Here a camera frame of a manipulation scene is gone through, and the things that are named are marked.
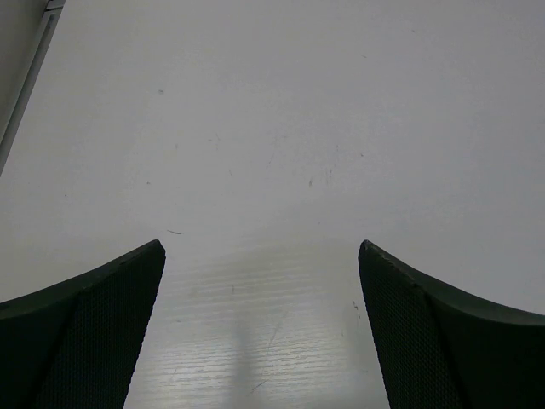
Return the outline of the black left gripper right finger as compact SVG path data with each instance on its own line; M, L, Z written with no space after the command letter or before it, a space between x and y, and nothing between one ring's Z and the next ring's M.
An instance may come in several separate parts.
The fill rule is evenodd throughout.
M392 408L542 408L544 317L424 274L369 240L359 276Z

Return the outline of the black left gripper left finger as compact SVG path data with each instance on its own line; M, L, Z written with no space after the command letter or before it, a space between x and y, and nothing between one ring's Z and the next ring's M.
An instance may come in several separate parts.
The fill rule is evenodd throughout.
M155 239L1 304L3 408L121 408L164 272Z

